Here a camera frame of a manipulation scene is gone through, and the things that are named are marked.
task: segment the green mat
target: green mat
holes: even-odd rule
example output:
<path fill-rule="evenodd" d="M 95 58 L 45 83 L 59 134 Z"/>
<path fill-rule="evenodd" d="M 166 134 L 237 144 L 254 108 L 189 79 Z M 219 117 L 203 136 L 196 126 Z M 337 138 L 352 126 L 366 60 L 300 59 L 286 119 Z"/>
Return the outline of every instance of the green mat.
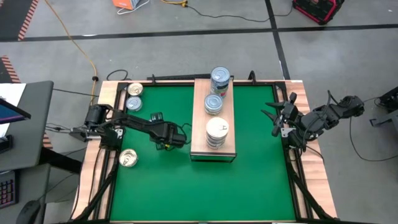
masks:
<path fill-rule="evenodd" d="M 112 221 L 295 220 L 281 140 L 260 112 L 274 100 L 272 88 L 233 88 L 235 160 L 191 162 L 189 145 L 157 151 L 147 134 L 129 129 L 122 148 L 136 150 L 139 160 L 119 166 Z M 165 121 L 192 123 L 193 86 L 147 86 L 142 101 L 129 114 L 149 119 L 161 111 Z"/>

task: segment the computer monitor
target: computer monitor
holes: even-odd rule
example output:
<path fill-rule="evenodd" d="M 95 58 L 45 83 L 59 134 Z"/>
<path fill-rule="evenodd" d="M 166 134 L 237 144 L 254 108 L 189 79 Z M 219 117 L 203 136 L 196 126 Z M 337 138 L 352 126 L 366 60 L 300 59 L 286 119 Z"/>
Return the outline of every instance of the computer monitor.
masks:
<path fill-rule="evenodd" d="M 0 98 L 0 124 L 30 119 L 30 114 Z"/>

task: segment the tuna can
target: tuna can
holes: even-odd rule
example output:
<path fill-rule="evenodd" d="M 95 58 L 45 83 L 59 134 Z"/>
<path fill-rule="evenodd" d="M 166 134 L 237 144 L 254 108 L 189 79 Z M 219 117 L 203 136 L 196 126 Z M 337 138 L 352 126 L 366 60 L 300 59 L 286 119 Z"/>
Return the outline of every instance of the tuna can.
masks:
<path fill-rule="evenodd" d="M 229 124 L 223 118 L 211 118 L 206 124 L 206 142 L 212 149 L 219 149 L 229 131 Z"/>
<path fill-rule="evenodd" d="M 205 98 L 205 111 L 210 115 L 218 115 L 223 107 L 223 99 L 216 94 L 210 94 Z"/>
<path fill-rule="evenodd" d="M 211 93 L 225 98 L 230 76 L 228 69 L 224 67 L 216 67 L 213 69 L 213 71 L 211 71 Z"/>
<path fill-rule="evenodd" d="M 124 167 L 132 167 L 138 161 L 137 153 L 133 149 L 126 149 L 119 156 L 119 163 Z"/>
<path fill-rule="evenodd" d="M 139 111 L 142 108 L 142 101 L 138 96 L 132 96 L 127 99 L 126 107 L 132 111 Z"/>
<path fill-rule="evenodd" d="M 132 83 L 127 88 L 127 92 L 131 96 L 141 96 L 143 91 L 144 87 L 141 85 L 141 83 Z"/>

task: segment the yellow cable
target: yellow cable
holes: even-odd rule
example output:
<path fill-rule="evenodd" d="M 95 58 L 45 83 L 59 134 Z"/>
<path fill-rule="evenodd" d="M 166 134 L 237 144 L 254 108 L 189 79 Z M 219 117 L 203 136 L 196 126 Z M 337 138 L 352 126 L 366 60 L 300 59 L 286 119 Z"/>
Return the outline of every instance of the yellow cable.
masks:
<path fill-rule="evenodd" d="M 93 63 L 93 61 L 91 61 L 91 59 L 87 56 L 86 52 L 84 52 L 84 50 L 82 50 L 79 45 L 72 39 L 72 37 L 69 34 L 69 31 L 67 29 L 67 27 L 65 27 L 65 24 L 62 22 L 61 18 L 58 16 L 57 12 L 55 12 L 55 10 L 53 9 L 53 7 L 50 5 L 50 3 L 47 0 L 44 0 L 45 3 L 50 7 L 51 11 L 55 14 L 55 16 L 57 17 L 57 19 L 61 22 L 63 29 L 65 30 L 65 32 L 67 33 L 67 36 L 69 37 L 69 39 L 76 45 L 76 47 L 80 50 L 80 52 L 87 58 L 87 60 L 91 63 L 91 66 L 93 67 L 94 70 L 94 77 L 97 77 L 97 69 L 95 68 L 95 65 Z M 91 95 L 94 95 L 94 90 L 95 90 L 95 85 L 96 85 L 96 80 L 93 80 L 93 88 L 91 89 Z M 94 96 L 91 96 L 91 105 L 93 104 L 93 99 Z"/>
<path fill-rule="evenodd" d="M 161 0 L 163 3 L 166 3 L 166 4 L 179 4 L 179 5 L 181 5 L 182 7 L 185 7 L 185 6 L 187 6 L 187 4 L 188 4 L 188 1 L 187 0 L 184 0 L 184 1 L 180 1 L 180 2 L 173 2 L 173 1 L 167 1 L 167 0 Z"/>

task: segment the hazard stripe tape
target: hazard stripe tape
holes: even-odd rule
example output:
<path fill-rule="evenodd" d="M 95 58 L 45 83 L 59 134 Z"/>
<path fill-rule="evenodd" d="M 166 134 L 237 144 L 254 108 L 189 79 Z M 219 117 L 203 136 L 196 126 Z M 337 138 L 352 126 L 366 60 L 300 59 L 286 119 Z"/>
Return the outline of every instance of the hazard stripe tape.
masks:
<path fill-rule="evenodd" d="M 11 77 L 11 81 L 13 83 L 21 83 L 17 73 L 14 70 L 14 67 L 12 67 L 12 65 L 11 65 L 10 59 L 7 56 L 2 56 L 1 57 L 1 61 L 4 64 L 4 66 L 5 66 L 6 70 L 7 70 L 7 73 Z M 43 146 L 46 147 L 47 149 L 53 149 L 53 146 L 51 144 L 51 140 L 50 140 L 49 136 L 46 133 L 44 133 L 44 135 L 43 135 Z"/>
<path fill-rule="evenodd" d="M 30 8 L 29 8 L 29 10 L 28 10 L 28 12 L 26 14 L 25 21 L 22 24 L 22 27 L 21 27 L 21 29 L 19 30 L 19 33 L 18 33 L 18 41 L 21 41 L 21 40 L 23 40 L 25 38 L 25 34 L 26 34 L 26 32 L 27 32 L 27 30 L 29 28 L 30 22 L 33 19 L 33 15 L 35 13 L 35 10 L 37 8 L 37 4 L 38 3 L 39 3 L 39 0 L 33 0 L 32 4 L 30 4 Z"/>

